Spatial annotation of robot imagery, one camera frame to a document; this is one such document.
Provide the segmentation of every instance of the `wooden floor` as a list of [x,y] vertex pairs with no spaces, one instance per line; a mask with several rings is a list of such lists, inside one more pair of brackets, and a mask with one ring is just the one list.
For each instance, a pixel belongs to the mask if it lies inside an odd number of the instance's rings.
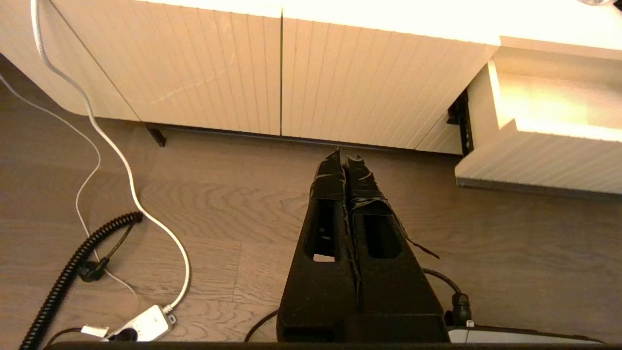
[[[19,92],[66,116],[101,146],[102,169],[80,202],[90,229],[135,210],[121,162],[88,120],[64,112],[1,63]],[[165,130],[169,141],[160,148],[140,125],[101,124],[128,156],[143,205],[180,237],[191,259],[190,291],[175,310],[179,323],[164,339],[242,340],[279,304],[309,185],[332,147]],[[95,154],[65,125],[4,87],[0,144],[0,348],[10,349],[85,238],[73,201]],[[345,153],[365,158],[408,234],[441,255],[435,260],[416,251],[422,265],[447,274],[470,295],[478,324],[622,342],[620,204],[459,189],[453,177],[458,159],[451,156]],[[132,231],[109,268],[136,288],[141,309],[171,302],[183,280],[175,245],[149,222]],[[448,308],[449,288],[432,285]],[[131,294],[116,282],[79,281],[51,332],[85,323],[116,328],[135,314]],[[270,339],[274,322],[256,337]]]

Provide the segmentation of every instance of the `cabinet leg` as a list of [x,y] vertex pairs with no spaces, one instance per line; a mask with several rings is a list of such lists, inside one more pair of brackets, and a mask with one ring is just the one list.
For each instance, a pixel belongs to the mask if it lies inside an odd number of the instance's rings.
[[145,124],[145,127],[160,147],[164,147],[166,145],[166,138],[162,135],[160,129],[157,129],[153,125],[149,124]]

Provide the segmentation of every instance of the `open drawer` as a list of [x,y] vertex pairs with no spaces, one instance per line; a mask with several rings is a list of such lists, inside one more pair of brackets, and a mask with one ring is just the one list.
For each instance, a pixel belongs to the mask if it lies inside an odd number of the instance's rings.
[[459,185],[622,194],[622,61],[501,48],[468,95]]

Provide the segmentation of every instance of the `electrical outlet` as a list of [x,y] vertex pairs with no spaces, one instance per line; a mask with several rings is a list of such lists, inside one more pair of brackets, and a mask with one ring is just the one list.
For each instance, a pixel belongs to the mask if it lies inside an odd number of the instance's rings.
[[173,314],[165,315],[159,305],[154,305],[112,332],[103,341],[114,341],[121,336],[129,338],[124,340],[153,341],[168,333],[176,321]]

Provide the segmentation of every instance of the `black coiled cable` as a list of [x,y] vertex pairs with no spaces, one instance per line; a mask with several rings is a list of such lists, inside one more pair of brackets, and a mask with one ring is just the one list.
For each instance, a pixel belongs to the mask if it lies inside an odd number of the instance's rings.
[[107,222],[80,245],[67,265],[65,265],[63,272],[47,295],[43,306],[41,306],[37,314],[37,318],[30,326],[26,337],[19,346],[20,350],[36,350],[39,348],[69,288],[71,288],[78,275],[78,269],[99,244],[110,237],[115,231],[132,223],[134,218],[136,218],[136,222],[140,222],[142,220],[142,212],[131,212]]

